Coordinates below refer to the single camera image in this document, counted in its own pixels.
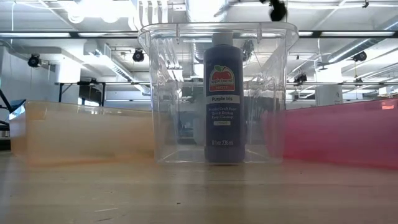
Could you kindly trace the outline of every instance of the table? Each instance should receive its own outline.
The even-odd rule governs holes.
[[[0,153],[0,223],[398,223],[398,170],[281,165],[26,167]]]

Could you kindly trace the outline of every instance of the wooden table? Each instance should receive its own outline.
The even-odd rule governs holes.
[[[398,223],[398,170],[153,162],[27,168],[0,153],[0,223]]]

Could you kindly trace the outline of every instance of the ceiling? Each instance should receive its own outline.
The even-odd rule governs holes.
[[[149,1],[148,21],[152,21],[152,1]],[[81,23],[74,24],[68,19],[69,9],[75,5],[74,1],[8,1],[0,0],[0,31],[111,31],[111,30],[136,30],[129,25],[129,17],[135,15],[133,1],[111,1],[112,7],[107,12],[114,11],[120,18],[114,23],[107,23],[100,18],[93,9]],[[158,1],[159,17],[161,18],[161,5]],[[184,0],[170,0],[168,3],[168,22],[187,22]],[[393,0],[372,0],[369,7],[362,8],[364,1],[357,0],[289,0],[287,3],[289,14],[287,22],[298,27],[299,30],[379,30],[379,26],[398,14],[398,2]],[[140,4],[140,16],[134,20],[142,21],[145,17],[143,5]],[[255,0],[242,0],[233,4],[226,15],[228,22],[269,21],[268,4],[261,4]],[[287,62],[288,78],[292,79],[299,74],[299,66],[308,67],[306,70],[308,80],[314,80],[315,73],[313,60],[324,58],[356,39],[300,39],[289,51]],[[82,76],[114,80],[115,73],[92,58],[85,52],[86,40],[14,40],[15,48],[22,47],[58,47],[83,61]],[[140,48],[136,39],[105,39],[100,41],[111,47],[112,58],[117,60],[126,70],[137,73],[141,79],[149,80],[148,57],[143,62],[134,62],[132,54]],[[245,69],[250,66],[264,64],[272,54],[274,48],[258,52],[252,57]],[[184,43],[175,49],[177,58],[183,68],[183,75],[192,75],[192,44]],[[386,39],[365,50],[368,55],[364,62],[356,63],[344,60],[338,65],[341,67],[343,80],[352,80],[355,74],[372,74],[396,62],[398,56],[398,39]],[[386,78],[397,76],[398,69],[381,72],[367,82],[379,82]]]

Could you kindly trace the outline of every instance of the plastic container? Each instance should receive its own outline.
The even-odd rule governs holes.
[[[149,111],[28,101],[10,130],[12,153],[33,165],[153,160]]]
[[[284,156],[398,169],[397,120],[398,99],[288,110]]]
[[[283,22],[156,24],[143,28],[139,42],[150,57],[155,160],[222,164],[281,161],[284,119],[275,116],[267,124],[272,128],[266,130],[261,115],[265,111],[279,114],[285,108],[287,50],[297,39],[297,28]],[[215,50],[218,45],[225,49]],[[236,50],[228,49],[241,51],[240,59]],[[228,72],[212,75],[217,69]],[[226,95],[236,90],[235,98],[219,98],[216,111],[209,109],[209,86],[216,83],[212,83],[214,79],[232,85],[223,87],[231,90]],[[237,109],[228,109],[226,100],[238,104]],[[210,129],[236,122],[242,124]],[[268,131],[271,137],[265,138]]]

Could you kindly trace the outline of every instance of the desk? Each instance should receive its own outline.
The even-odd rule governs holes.
[[[398,170],[285,161],[27,168],[0,153],[0,223],[398,223]]]

